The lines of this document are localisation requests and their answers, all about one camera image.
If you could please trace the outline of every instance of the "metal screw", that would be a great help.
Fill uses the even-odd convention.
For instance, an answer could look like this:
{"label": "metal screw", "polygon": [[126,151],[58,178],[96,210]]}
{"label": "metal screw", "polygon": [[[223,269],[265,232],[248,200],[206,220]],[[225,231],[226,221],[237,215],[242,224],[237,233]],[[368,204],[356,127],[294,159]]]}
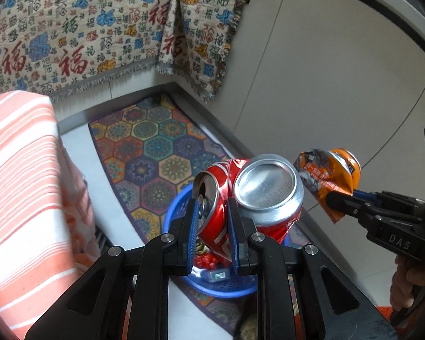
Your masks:
{"label": "metal screw", "polygon": [[119,246],[113,246],[112,248],[109,248],[107,252],[109,253],[109,256],[116,257],[120,255],[121,248]]}
{"label": "metal screw", "polygon": [[173,234],[162,234],[162,236],[160,237],[160,239],[164,242],[164,243],[171,243],[173,240],[175,240],[175,236]]}
{"label": "metal screw", "polygon": [[313,244],[309,244],[305,246],[305,252],[311,256],[314,256],[316,253],[318,253],[318,248]]}
{"label": "metal screw", "polygon": [[255,240],[256,242],[262,242],[265,238],[266,238],[266,235],[264,235],[263,233],[252,234],[252,239]]}

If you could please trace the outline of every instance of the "patterned rug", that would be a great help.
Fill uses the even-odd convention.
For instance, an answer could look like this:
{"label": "patterned rug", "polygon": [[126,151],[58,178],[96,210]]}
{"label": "patterned rug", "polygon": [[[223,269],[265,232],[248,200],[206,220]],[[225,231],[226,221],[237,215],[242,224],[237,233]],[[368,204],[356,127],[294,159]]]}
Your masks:
{"label": "patterned rug", "polygon": [[[96,150],[123,210],[146,243],[161,234],[168,207],[200,171],[228,157],[189,119],[167,94],[137,104],[89,124]],[[308,242],[290,230],[291,245]],[[204,295],[179,278],[178,287],[215,323],[233,336],[239,333],[250,298],[218,299]]]}

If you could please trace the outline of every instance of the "patterned tapestry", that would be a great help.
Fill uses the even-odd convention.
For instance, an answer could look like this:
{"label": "patterned tapestry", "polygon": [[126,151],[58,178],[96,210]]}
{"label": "patterned tapestry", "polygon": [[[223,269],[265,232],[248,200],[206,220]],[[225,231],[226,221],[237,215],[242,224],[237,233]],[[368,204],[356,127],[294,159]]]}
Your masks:
{"label": "patterned tapestry", "polygon": [[0,93],[66,95],[157,65],[219,90],[246,0],[4,0]]}

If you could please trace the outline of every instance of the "red object in basket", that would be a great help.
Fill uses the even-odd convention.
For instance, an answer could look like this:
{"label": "red object in basket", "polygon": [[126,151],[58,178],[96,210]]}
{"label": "red object in basket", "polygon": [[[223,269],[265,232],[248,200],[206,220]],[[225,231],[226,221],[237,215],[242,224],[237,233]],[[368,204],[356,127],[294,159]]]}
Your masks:
{"label": "red object in basket", "polygon": [[214,270],[217,267],[219,260],[212,253],[205,253],[201,256],[195,256],[194,265],[198,268],[207,268],[209,270]]}

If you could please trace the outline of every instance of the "fabric fringe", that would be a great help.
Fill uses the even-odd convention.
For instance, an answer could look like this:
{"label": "fabric fringe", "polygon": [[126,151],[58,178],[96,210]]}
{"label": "fabric fringe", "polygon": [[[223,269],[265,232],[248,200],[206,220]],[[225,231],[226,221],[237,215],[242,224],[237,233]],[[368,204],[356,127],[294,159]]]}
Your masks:
{"label": "fabric fringe", "polygon": [[208,101],[213,99],[214,97],[213,93],[210,93],[200,87],[189,75],[189,73],[186,72],[182,67],[177,67],[175,65],[166,66],[166,64],[158,64],[157,71],[159,74],[177,75],[186,79],[187,83],[189,83],[194,93],[198,95],[205,103],[208,103]]}
{"label": "fabric fringe", "polygon": [[88,80],[85,83],[77,84],[76,86],[72,88],[63,88],[61,90],[58,90],[56,94],[52,93],[52,94],[48,94],[48,96],[50,97],[52,103],[56,103],[72,95],[75,95],[77,93],[92,89],[104,83],[110,83],[111,81],[115,79],[120,79],[124,76],[127,76],[128,74],[135,73],[136,71],[151,69],[155,67],[156,64],[157,64],[157,61],[154,60],[150,62],[141,62],[137,64],[125,65],[123,68],[118,68],[118,70],[115,71],[114,73],[106,74],[97,79]]}
{"label": "fabric fringe", "polygon": [[248,2],[248,0],[236,0],[235,7],[233,9],[233,18],[231,20],[230,25],[228,26],[227,35],[225,38],[225,44],[222,51],[221,58],[218,63],[218,73],[216,77],[216,83],[217,85],[213,87],[213,92],[210,94],[210,98],[212,99],[214,95],[219,91],[219,89],[222,87],[222,79],[225,76],[225,69],[227,68],[227,59],[228,54],[230,53],[231,49],[231,42],[236,35],[236,29],[239,24],[239,21],[241,20],[241,17],[243,16],[243,8],[244,5]]}

